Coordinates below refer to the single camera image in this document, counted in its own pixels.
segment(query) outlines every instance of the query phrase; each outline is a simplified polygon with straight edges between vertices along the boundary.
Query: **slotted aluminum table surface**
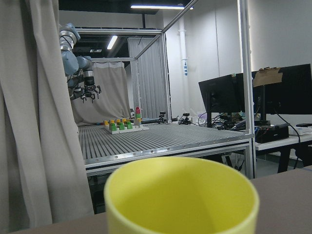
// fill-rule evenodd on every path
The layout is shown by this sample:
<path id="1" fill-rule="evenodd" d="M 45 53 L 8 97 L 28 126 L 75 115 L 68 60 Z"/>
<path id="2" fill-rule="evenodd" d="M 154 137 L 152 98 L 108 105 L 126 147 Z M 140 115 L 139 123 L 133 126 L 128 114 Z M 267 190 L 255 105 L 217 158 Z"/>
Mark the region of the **slotted aluminum table surface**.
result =
<path id="1" fill-rule="evenodd" d="M 154 156 L 201 156 L 243 148 L 242 132 L 192 125 L 147 124 L 150 129 L 112 135 L 104 126 L 79 127 L 79 141 L 88 175 L 110 172 L 120 165 Z"/>

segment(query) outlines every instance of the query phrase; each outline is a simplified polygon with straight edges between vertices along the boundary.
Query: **fluorescent light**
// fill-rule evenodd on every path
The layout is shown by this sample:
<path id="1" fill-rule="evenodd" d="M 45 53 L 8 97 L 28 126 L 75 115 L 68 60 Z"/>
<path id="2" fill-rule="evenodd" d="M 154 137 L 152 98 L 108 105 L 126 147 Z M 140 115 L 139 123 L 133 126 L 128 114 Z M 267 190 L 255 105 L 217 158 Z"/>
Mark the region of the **fluorescent light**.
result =
<path id="1" fill-rule="evenodd" d="M 184 6 L 157 6 L 157 5 L 132 5 L 133 9 L 170 9 L 170 10 L 183 10 Z"/>
<path id="2" fill-rule="evenodd" d="M 108 49 L 108 50 L 110 50 L 110 49 L 113 48 L 113 46 L 114 46 L 116 40 L 117 40 L 117 36 L 112 36 L 112 39 L 111 39 L 111 41 L 109 42 L 109 44 L 108 44 L 108 46 L 107 46 L 107 49 Z"/>
<path id="3" fill-rule="evenodd" d="M 101 53 L 102 49 L 91 49 L 90 52 L 91 53 Z"/>

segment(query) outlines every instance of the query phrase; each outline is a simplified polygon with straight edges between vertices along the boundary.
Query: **gray curtain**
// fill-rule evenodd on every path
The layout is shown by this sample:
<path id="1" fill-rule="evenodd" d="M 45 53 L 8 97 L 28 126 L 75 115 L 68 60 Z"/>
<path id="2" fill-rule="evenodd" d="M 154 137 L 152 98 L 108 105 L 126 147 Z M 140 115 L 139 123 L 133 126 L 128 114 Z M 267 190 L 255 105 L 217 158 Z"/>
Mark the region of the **gray curtain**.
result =
<path id="1" fill-rule="evenodd" d="M 0 233 L 92 215 L 57 0 L 0 1 Z"/>
<path id="2" fill-rule="evenodd" d="M 150 38 L 128 38 L 129 54 L 136 57 L 150 42 Z M 131 62 L 134 105 L 140 106 L 142 117 L 158 118 L 168 111 L 165 89 L 165 65 L 161 39 L 157 40 L 137 61 Z"/>
<path id="3" fill-rule="evenodd" d="M 94 124 L 115 118 L 130 117 L 127 75 L 123 62 L 94 63 L 94 80 L 102 93 L 93 103 L 80 98 L 72 101 L 75 121 L 78 125 Z"/>

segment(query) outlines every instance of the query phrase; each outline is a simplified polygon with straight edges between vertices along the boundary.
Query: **computer monitor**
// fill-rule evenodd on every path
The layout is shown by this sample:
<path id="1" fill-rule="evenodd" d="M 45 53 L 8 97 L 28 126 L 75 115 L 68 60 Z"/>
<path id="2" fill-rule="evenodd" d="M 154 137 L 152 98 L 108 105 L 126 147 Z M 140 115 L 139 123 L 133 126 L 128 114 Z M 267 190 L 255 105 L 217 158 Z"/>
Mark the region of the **computer monitor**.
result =
<path id="1" fill-rule="evenodd" d="M 242 74 L 209 79 L 198 84 L 208 115 L 245 111 Z"/>
<path id="2" fill-rule="evenodd" d="M 282 67 L 279 73 L 283 73 L 282 82 L 253 88 L 255 109 L 264 114 L 311 115 L 311 65 Z"/>

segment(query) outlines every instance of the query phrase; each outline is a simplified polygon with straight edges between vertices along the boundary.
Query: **white base board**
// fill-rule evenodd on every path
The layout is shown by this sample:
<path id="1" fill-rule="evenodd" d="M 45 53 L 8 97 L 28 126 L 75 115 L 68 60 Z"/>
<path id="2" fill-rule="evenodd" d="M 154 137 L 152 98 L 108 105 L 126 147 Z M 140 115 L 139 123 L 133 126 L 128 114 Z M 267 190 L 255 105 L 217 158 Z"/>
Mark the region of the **white base board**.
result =
<path id="1" fill-rule="evenodd" d="M 125 130 L 119 130 L 119 128 L 117 128 L 117 131 L 112 131 L 109 129 L 109 127 L 105 127 L 105 126 L 104 126 L 104 129 L 110 134 L 131 133 L 131 132 L 149 130 L 149 128 L 145 127 L 144 125 L 141 125 L 139 128 L 136 128 L 133 124 L 132 124 L 132 129 L 127 129 L 127 127 L 125 127 Z"/>

